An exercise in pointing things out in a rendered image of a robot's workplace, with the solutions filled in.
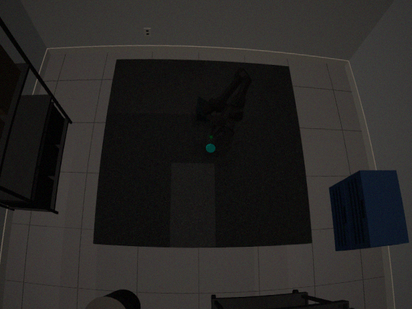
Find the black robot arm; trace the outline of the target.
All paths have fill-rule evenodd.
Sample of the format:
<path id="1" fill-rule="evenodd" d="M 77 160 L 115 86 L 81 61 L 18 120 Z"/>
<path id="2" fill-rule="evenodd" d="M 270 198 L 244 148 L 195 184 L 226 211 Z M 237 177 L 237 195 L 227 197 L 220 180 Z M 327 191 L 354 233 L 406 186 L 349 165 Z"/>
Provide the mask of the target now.
<path id="1" fill-rule="evenodd" d="M 239 122 L 243 118 L 243 107 L 245 106 L 246 101 L 245 96 L 251 82 L 252 79 L 243 68 L 237 69 L 234 80 L 230 83 L 230 85 L 228 85 L 221 96 L 215 99 L 210 98 L 208 103 L 202 103 L 202 112 L 206 114 L 212 112 L 220 113 L 225 110 L 224 113 L 226 115 L 229 115 L 232 119 Z M 241 86 L 238 93 L 233 96 L 231 103 L 227 104 L 228 98 L 234 93 L 240 84 Z M 220 125 L 222 128 L 228 128 L 230 124 L 231 123 L 228 122 L 228 119 L 224 119 L 222 115 L 217 120 L 217 125 Z"/>

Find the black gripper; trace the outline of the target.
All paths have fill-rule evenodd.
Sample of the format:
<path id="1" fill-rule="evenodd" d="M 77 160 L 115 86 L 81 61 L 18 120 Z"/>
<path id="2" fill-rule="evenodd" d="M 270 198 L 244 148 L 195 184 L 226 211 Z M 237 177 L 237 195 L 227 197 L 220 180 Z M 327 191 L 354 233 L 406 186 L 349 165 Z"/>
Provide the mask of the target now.
<path id="1" fill-rule="evenodd" d="M 228 122 L 229 122 L 229 120 L 231 119 L 231 117 L 230 117 L 229 115 L 226 115 L 225 113 L 223 113 L 223 114 L 221 114 L 221 115 L 223 116 L 224 119 L 226 119 L 226 120 L 228 119 Z M 211 136 L 211 135 L 213 134 L 213 131 L 214 131 L 215 128 L 217 127 L 217 120 L 214 119 L 214 116 L 212 116 L 210 113 L 208 113 L 208 114 L 206 115 L 206 118 L 213 121 L 213 122 L 212 122 L 213 127 L 212 127 L 211 134 L 210 134 L 210 136 Z M 226 131 L 228 132 L 228 134 L 230 134 L 231 136 L 233 136 L 233 135 L 235 134 L 235 132 L 234 132 L 232 129 L 224 127 L 224 128 L 220 128 L 220 129 L 213 135 L 213 137 L 215 137 L 216 135 L 218 135 L 218 134 L 221 133 L 221 132 L 225 132 L 225 130 L 226 130 Z"/>

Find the teal flat oval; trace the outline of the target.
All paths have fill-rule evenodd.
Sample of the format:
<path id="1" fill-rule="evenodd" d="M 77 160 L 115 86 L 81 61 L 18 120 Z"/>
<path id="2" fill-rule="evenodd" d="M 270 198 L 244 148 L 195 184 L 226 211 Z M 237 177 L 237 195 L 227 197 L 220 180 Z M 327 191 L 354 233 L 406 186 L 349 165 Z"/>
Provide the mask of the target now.
<path id="1" fill-rule="evenodd" d="M 206 151 L 207 152 L 214 152 L 215 151 L 215 146 L 213 144 L 208 144 L 206 146 Z"/>

